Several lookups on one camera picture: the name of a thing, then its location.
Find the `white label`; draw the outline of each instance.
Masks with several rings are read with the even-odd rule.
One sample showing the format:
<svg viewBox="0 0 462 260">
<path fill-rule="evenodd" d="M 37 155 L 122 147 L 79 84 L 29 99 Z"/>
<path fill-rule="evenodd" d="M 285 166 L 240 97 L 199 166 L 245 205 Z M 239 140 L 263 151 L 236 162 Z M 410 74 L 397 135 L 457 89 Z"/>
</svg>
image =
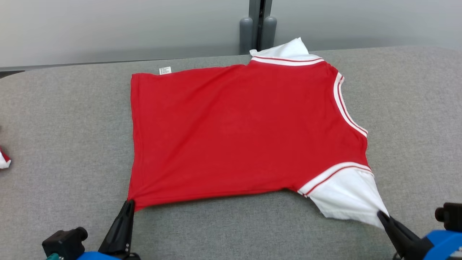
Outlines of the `white label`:
<svg viewBox="0 0 462 260">
<path fill-rule="evenodd" d="M 165 67 L 165 68 L 160 68 L 159 69 L 159 74 L 161 74 L 161 75 L 168 74 L 168 73 L 172 73 L 172 68 L 171 67 Z"/>
</svg>

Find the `red and white shirt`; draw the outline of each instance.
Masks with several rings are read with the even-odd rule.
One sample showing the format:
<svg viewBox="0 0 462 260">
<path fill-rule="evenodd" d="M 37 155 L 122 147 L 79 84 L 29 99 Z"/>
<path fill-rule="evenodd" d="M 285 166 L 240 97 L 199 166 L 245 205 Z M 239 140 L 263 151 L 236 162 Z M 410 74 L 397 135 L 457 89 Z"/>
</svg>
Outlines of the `red and white shirt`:
<svg viewBox="0 0 462 260">
<path fill-rule="evenodd" d="M 300 38 L 250 53 L 248 65 L 133 75 L 136 210 L 290 189 L 327 217 L 381 227 L 367 131 L 346 110 L 343 76 Z"/>
</svg>

